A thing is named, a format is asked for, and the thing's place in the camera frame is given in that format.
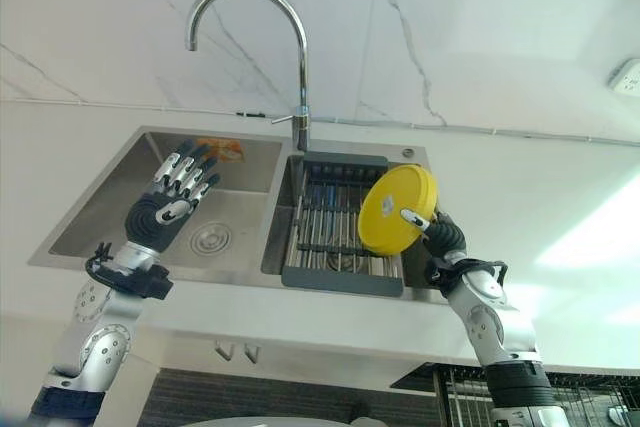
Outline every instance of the kitchen sink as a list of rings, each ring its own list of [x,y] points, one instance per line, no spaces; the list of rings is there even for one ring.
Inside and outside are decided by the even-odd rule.
[[[162,264],[176,280],[234,283],[252,268],[258,231],[282,143],[207,134],[144,132],[126,149],[113,169],[53,241],[48,254],[85,259],[99,242],[126,242],[129,208],[144,192],[161,162],[184,140],[215,137],[235,140],[242,162],[218,162],[220,182],[162,254]],[[82,262],[63,265],[81,268]]]
[[[82,270],[100,242],[112,242],[117,250],[126,242],[124,222],[129,208],[145,191],[158,166],[181,142],[200,138],[237,141],[244,159],[219,162],[214,167],[220,182],[162,253],[160,263],[169,269],[172,280],[285,288],[283,271],[291,247],[296,199],[303,184],[303,156],[284,137],[142,127],[105,166],[29,263]],[[428,167],[426,152],[419,146],[314,140],[313,148],[329,159],[380,156],[387,159],[389,167],[406,162]],[[350,230],[350,242],[356,238],[354,232]],[[425,288],[423,252],[418,246],[386,263],[371,259],[364,268],[368,274],[394,277],[396,288],[400,282],[402,299],[438,301],[439,294]],[[360,259],[356,264],[363,265]],[[343,265],[348,271],[354,264],[343,261]],[[350,275],[363,273],[358,269]],[[357,275],[358,282],[365,277]]]

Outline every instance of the sink drain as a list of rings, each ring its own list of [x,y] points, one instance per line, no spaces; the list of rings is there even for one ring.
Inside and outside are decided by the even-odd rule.
[[[231,245],[231,229],[220,222],[204,224],[191,236],[191,249],[198,255],[219,254]]]

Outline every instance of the yellow plastic lid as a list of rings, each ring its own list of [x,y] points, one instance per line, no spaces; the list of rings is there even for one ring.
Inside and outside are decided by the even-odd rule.
[[[411,209],[431,219],[438,199],[435,178],[419,165],[391,169],[371,188],[358,218],[358,234],[366,248],[379,255],[395,255],[407,249],[420,231],[400,216]]]

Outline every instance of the orange object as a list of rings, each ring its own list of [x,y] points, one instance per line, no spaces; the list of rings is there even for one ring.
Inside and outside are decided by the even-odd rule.
[[[210,147],[206,158],[217,157],[218,162],[244,162],[244,151],[237,140],[209,137],[196,140],[196,144]]]

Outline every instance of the faucet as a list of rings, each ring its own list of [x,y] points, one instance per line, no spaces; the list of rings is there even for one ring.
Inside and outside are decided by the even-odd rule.
[[[187,50],[195,51],[198,49],[198,25],[202,14],[204,14],[207,7],[211,5],[215,0],[196,0],[189,13],[189,19],[187,22],[187,36],[186,47]],[[278,122],[284,122],[291,120],[291,133],[293,139],[293,145],[298,150],[306,152],[309,150],[309,131],[311,128],[311,117],[309,115],[309,105],[307,102],[308,86],[307,86],[307,36],[304,32],[304,27],[300,21],[300,17],[287,0],[270,0],[276,4],[282,12],[287,16],[293,30],[296,33],[298,39],[298,62],[299,62],[299,76],[300,76],[300,105],[297,107],[295,114],[287,115],[280,119],[271,121],[272,124]]]

